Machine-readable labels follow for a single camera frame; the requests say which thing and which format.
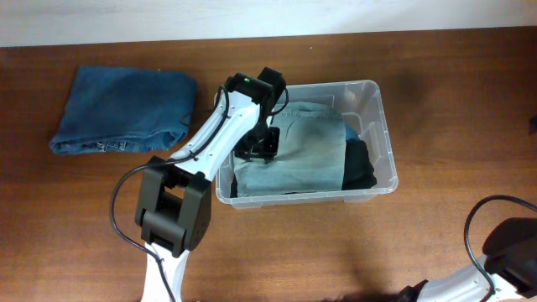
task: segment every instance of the black fabric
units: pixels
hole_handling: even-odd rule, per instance
[[[231,192],[229,192],[229,198],[237,198],[237,194],[237,177],[233,175],[232,188]]]
[[[377,184],[374,171],[373,165],[369,162],[368,146],[361,140],[348,140],[345,148],[345,172],[341,190],[373,188]],[[235,175],[229,197],[237,198],[237,178]]]

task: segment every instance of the wooden table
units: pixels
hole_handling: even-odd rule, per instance
[[[145,255],[108,220],[112,187],[151,154],[56,156],[48,147],[78,65],[181,70],[196,108],[218,84],[264,66],[288,84],[370,79],[382,92],[399,174],[392,194],[234,210],[215,196],[183,298],[318,301],[398,292],[469,264],[462,228],[481,198],[537,201],[537,28],[342,34],[0,49],[0,300],[138,301]],[[169,152],[158,152],[167,157]],[[133,223],[139,177],[117,202]],[[486,206],[472,244],[517,206]]]

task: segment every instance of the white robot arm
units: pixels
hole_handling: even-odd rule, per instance
[[[276,101],[284,91],[287,95],[282,75],[269,68],[257,79],[236,74],[222,89],[196,135],[168,161],[151,159],[152,168],[144,171],[135,220],[153,255],[148,253],[143,302],[181,301],[188,254],[211,219],[211,182],[229,153],[271,160],[278,150],[279,129],[269,123]],[[175,186],[185,189],[183,199],[165,189]],[[162,259],[164,273],[154,255]]]
[[[480,201],[474,207],[475,211],[491,200],[510,200],[537,211],[537,206],[506,195],[493,195]],[[466,230],[475,211],[467,219]],[[416,287],[407,287],[395,301],[502,301],[529,299],[537,295],[537,218],[507,219],[488,236],[482,250],[485,256],[474,265],[444,279],[425,280]],[[467,251],[474,259],[468,242]]]

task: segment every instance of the blue denim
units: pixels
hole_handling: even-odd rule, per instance
[[[341,190],[346,131],[340,113],[322,104],[290,102],[271,127],[279,128],[274,161],[233,158],[238,197]]]
[[[356,130],[354,130],[354,128],[351,127],[351,125],[349,125],[347,122],[345,122],[345,140],[360,140],[360,138],[358,137],[358,133],[356,133]]]
[[[192,111],[196,89],[196,80],[181,72],[79,67],[50,149],[61,155],[168,149],[188,133],[180,118]]]

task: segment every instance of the plastic storage bin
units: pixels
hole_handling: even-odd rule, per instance
[[[233,157],[230,154],[216,174],[216,196],[237,209],[319,201],[364,201],[378,194],[393,192],[399,183],[389,141],[380,89],[373,81],[287,86],[289,102],[315,102],[339,111],[368,146],[369,160],[375,168],[377,185],[367,190],[339,190],[305,194],[266,195],[230,198]],[[285,94],[278,100],[285,102]]]

